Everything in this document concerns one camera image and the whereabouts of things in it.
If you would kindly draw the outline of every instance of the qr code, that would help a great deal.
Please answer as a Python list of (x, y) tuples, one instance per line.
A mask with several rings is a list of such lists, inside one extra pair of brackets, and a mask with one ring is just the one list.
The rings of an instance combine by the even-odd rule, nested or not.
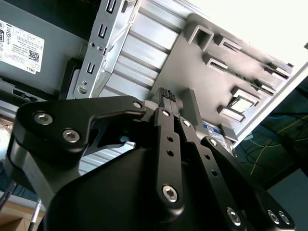
[(34, 51), (29, 50), (29, 59), (35, 62), (39, 62), (39, 54)]

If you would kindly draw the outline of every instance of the product label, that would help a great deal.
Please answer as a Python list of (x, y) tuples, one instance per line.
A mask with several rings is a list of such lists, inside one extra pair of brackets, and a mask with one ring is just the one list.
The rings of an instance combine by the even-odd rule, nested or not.
[(225, 149), (229, 150), (227, 143), (225, 141), (225, 138), (222, 134), (222, 131), (219, 129), (219, 127), (216, 127), (212, 124), (209, 124), (207, 122), (203, 122), (203, 127), (208, 131), (209, 135), (215, 138), (219, 141), (219, 143), (224, 146)]
[(0, 61), (32, 74), (40, 72), (44, 39), (0, 21)]

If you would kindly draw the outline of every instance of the ribbed metal surface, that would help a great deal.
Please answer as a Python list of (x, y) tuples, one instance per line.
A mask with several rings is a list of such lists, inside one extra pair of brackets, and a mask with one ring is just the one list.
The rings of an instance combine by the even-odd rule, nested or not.
[[(143, 0), (114, 73), (100, 97), (131, 95), (145, 100), (192, 13), (173, 0)], [(80, 161), (80, 173), (85, 174), (132, 148), (133, 143), (127, 143), (119, 149), (85, 156)]]

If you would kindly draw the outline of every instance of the metal rod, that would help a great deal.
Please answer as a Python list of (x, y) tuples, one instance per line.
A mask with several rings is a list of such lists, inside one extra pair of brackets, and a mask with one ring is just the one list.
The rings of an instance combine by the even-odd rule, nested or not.
[(34, 212), (31, 218), (31, 223), (29, 225), (28, 231), (33, 231), (34, 225), (37, 222), (37, 218), (39, 215), (38, 213), (39, 213), (41, 205), (42, 205), (42, 201), (41, 199), (38, 199), (37, 204), (35, 205), (35, 209), (34, 209)]
[(2, 195), (2, 197), (0, 198), (0, 212), (2, 211), (5, 203), (8, 201), (8, 199), (10, 198), (13, 190), (16, 187), (16, 183), (14, 181), (12, 181), (10, 183), (10, 185), (8, 186), (8, 188), (5, 190), (4, 194)]

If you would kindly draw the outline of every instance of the wooden surface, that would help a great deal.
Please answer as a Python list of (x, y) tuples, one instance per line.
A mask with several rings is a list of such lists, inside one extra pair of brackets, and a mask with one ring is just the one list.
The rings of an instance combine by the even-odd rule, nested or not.
[[(7, 202), (0, 213), (0, 230), (1, 226), (8, 224), (12, 221), (19, 220), (20, 218), (31, 220), (33, 212), (34, 210), (31, 208)], [(44, 216), (44, 212), (39, 212), (36, 225), (39, 225)]]
[[(21, 218), (19, 220), (10, 222), (4, 226), (1, 226), (1, 231), (27, 231), (30, 225), (30, 221), (24, 218)], [(36, 231), (38, 229), (38, 226), (35, 225), (33, 227), (33, 231)]]

